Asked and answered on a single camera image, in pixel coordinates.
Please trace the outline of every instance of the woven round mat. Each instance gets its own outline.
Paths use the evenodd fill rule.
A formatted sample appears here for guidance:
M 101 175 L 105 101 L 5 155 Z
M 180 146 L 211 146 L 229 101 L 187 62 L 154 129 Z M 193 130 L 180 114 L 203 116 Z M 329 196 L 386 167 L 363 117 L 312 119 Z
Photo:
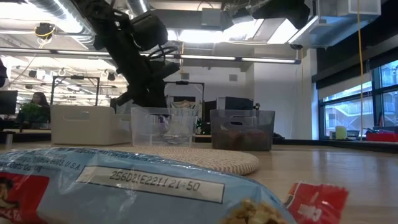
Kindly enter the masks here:
M 187 162 L 193 165 L 238 175 L 250 174 L 259 168 L 259 159 L 256 156 L 238 151 L 145 146 L 107 146 L 104 148 L 115 151 L 157 155 L 165 159 Z

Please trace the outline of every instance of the red label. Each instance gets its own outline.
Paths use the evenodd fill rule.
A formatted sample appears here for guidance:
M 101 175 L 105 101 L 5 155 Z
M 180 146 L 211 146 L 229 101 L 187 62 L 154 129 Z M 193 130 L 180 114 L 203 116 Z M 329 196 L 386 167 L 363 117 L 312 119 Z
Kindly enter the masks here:
M 338 224 L 348 191 L 332 185 L 296 183 L 285 205 L 298 224 Z
M 36 213 L 48 177 L 0 172 L 0 217 L 13 223 L 46 223 Z

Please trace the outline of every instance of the wooden table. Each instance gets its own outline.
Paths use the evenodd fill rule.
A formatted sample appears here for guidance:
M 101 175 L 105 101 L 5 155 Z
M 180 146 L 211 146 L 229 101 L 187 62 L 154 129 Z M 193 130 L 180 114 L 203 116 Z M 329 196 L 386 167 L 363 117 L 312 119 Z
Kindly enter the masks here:
M 49 147 L 50 143 L 15 144 L 15 149 Z M 195 144 L 208 148 L 210 144 Z M 398 223 L 398 155 L 320 146 L 273 146 L 249 152 L 260 169 L 248 175 L 285 199 L 297 181 L 344 186 L 350 191 L 341 223 Z

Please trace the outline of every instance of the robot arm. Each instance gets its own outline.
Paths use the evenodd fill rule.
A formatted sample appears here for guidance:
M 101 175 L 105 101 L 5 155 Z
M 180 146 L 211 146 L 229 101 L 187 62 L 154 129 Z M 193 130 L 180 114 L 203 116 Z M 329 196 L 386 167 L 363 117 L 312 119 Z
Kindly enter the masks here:
M 127 92 L 116 100 L 117 104 L 133 99 L 135 104 L 143 107 L 167 107 L 163 79 L 180 68 L 172 62 L 150 61 L 177 49 L 161 47 L 167 42 L 167 29 L 160 19 L 148 11 L 130 21 L 127 14 L 113 9 L 105 0 L 72 2 L 96 32 L 95 49 L 106 48 L 116 62 L 116 71 L 123 74 L 129 84 Z M 160 50 L 155 56 L 140 55 L 140 51 L 157 45 Z

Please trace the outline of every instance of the window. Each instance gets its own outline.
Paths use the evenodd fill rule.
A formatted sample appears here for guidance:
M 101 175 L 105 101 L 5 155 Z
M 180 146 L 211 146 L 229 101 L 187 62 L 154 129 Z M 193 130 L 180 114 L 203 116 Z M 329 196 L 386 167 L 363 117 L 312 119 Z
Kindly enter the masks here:
M 383 94 L 383 113 L 384 127 L 398 126 L 398 91 Z
M 349 100 L 325 106 L 325 135 L 336 131 L 336 126 L 345 126 L 347 130 L 361 130 L 361 100 Z M 363 98 L 363 128 L 373 128 L 373 100 Z
M 372 81 L 363 83 L 362 85 L 362 91 L 367 92 L 372 90 Z M 323 101 L 331 101 L 331 100 L 337 100 L 346 96 L 353 96 L 355 94 L 361 93 L 361 85 L 354 86 L 348 90 L 341 91 L 339 93 L 336 93 L 334 95 L 328 96 L 323 99 Z
M 398 84 L 398 60 L 381 67 L 381 86 L 388 87 Z

